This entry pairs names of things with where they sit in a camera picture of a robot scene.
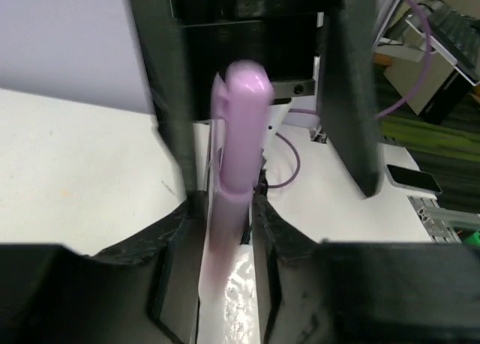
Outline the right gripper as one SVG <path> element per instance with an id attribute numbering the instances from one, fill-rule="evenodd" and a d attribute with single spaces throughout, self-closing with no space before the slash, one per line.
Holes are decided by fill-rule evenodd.
<path id="1" fill-rule="evenodd" d="M 264 67 L 276 96 L 314 94 L 317 16 L 323 11 L 321 125 L 363 195 L 377 193 L 376 0 L 129 2 L 157 129 L 180 168 L 187 193 L 197 189 L 191 89 L 194 96 L 207 97 L 215 75 L 225 77 L 234 62 L 255 61 Z"/>

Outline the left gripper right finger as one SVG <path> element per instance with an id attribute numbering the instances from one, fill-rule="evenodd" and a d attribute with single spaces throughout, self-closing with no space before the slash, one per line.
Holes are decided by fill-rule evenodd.
<path id="1" fill-rule="evenodd" d="M 479 249 L 317 243 L 253 198 L 262 343 L 477 343 Z"/>

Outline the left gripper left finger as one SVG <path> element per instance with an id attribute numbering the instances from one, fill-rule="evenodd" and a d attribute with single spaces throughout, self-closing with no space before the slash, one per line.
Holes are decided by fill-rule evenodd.
<path id="1" fill-rule="evenodd" d="M 94 256 L 1 246 L 3 343 L 193 343 L 206 193 Z"/>

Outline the purple highlighter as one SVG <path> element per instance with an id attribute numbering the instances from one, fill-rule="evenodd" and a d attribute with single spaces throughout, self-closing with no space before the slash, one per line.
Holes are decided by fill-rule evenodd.
<path id="1" fill-rule="evenodd" d="M 262 163 L 262 144 L 274 89 L 265 69 L 237 61 L 211 89 L 211 165 L 208 239 L 203 255 L 201 304 L 224 294 Z"/>

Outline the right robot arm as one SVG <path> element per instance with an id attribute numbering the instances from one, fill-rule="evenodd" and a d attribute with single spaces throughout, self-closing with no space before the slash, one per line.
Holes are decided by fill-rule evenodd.
<path id="1" fill-rule="evenodd" d="M 128 0 L 157 131 L 194 185 L 193 129 L 212 118 L 215 77 L 239 61 L 261 65 L 273 87 L 270 142 L 282 124 L 326 125 L 361 191 L 372 196 L 379 161 L 371 76 L 377 0 Z"/>

